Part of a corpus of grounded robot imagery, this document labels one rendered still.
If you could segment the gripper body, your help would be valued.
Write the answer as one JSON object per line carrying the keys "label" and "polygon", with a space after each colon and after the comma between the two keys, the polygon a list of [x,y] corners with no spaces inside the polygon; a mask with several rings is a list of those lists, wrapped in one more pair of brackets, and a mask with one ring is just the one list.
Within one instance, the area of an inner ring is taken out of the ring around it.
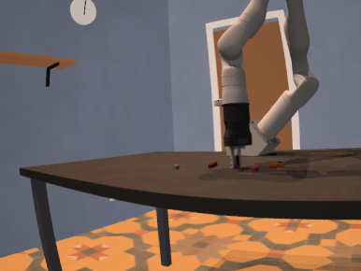
{"label": "gripper body", "polygon": [[247,87],[244,85],[224,86],[223,99],[215,99],[214,105],[223,106],[224,109],[224,146],[252,145]]}

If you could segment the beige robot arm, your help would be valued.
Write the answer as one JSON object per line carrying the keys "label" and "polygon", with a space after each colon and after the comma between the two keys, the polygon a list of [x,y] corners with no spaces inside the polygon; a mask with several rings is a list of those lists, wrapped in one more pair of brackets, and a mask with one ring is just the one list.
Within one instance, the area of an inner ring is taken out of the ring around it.
{"label": "beige robot arm", "polygon": [[[252,0],[218,41],[222,61],[222,84],[246,86],[242,48],[254,37],[264,23],[269,0]],[[298,86],[293,92],[285,91],[267,115],[258,123],[261,133],[273,139],[296,112],[315,95],[318,79],[311,73],[307,53],[310,37],[306,24],[303,0],[286,0],[288,11],[283,31],[292,62],[293,80]],[[236,66],[231,66],[236,65]]]}

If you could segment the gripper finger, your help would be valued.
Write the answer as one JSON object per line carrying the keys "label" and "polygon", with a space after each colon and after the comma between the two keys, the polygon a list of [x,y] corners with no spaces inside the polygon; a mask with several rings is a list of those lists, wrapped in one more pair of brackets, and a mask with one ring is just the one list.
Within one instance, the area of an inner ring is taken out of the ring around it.
{"label": "gripper finger", "polygon": [[236,156],[235,156],[235,149],[238,147],[228,147],[230,149],[230,167],[236,168]]}
{"label": "gripper finger", "polygon": [[240,155],[240,149],[245,149],[245,146],[238,147],[238,149],[237,149],[236,164],[238,164],[238,168],[241,168],[241,155]]}

